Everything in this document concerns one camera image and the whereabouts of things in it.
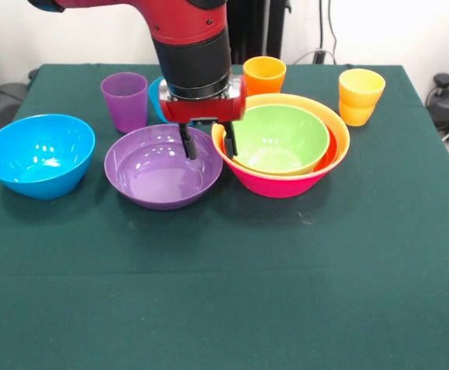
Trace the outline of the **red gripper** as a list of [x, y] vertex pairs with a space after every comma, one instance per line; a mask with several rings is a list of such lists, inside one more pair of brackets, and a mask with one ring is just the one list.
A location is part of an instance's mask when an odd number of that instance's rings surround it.
[[243, 75], [233, 76], [224, 91], [210, 99], [177, 98], [170, 93], [165, 79], [162, 79], [158, 86], [158, 99], [162, 114], [168, 122], [179, 123], [181, 142], [189, 160], [197, 158], [197, 149], [186, 123], [206, 119], [223, 123], [226, 155], [230, 159], [238, 155], [232, 121], [240, 120], [243, 117], [246, 96], [247, 91]]

